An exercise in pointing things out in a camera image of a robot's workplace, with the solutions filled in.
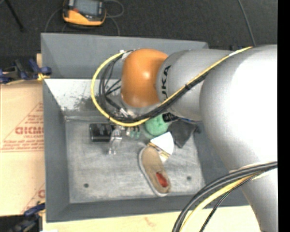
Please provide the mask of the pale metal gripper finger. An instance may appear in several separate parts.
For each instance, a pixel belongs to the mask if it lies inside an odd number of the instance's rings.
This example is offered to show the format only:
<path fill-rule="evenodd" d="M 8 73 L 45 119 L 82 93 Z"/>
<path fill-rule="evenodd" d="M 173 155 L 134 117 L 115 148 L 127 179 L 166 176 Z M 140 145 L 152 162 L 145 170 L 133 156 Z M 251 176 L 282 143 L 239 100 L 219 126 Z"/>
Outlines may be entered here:
<path fill-rule="evenodd" d="M 121 130 L 116 130 L 115 131 L 115 154 L 118 151 L 118 148 L 120 147 L 122 140 L 122 132 Z"/>
<path fill-rule="evenodd" d="M 109 149 L 108 149 L 108 154 L 115 154 L 116 153 L 116 132 L 113 131 L 110 136 L 110 141 L 109 141 Z"/>

